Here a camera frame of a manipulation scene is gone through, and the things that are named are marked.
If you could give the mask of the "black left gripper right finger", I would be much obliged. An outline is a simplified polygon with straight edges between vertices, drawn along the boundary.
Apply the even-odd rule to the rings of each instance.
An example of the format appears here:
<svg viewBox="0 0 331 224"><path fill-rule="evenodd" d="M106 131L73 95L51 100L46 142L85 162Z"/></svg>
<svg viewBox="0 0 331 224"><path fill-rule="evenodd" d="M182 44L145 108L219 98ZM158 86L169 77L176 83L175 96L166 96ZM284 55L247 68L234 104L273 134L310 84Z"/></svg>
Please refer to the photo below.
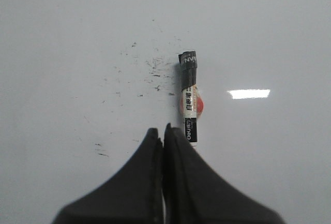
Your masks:
<svg viewBox="0 0 331 224"><path fill-rule="evenodd" d="M221 178L170 124L163 158L166 223L284 223L276 211Z"/></svg>

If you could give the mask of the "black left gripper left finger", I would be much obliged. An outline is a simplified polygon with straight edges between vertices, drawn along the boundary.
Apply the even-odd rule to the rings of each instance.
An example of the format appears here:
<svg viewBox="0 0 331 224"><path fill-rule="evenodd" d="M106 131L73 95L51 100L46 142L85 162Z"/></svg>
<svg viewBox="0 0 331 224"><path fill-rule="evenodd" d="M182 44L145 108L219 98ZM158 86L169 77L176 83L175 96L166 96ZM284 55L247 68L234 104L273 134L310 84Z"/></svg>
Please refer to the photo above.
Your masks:
<svg viewBox="0 0 331 224"><path fill-rule="evenodd" d="M158 130L150 128L117 173L64 206L53 223L163 223L162 156Z"/></svg>

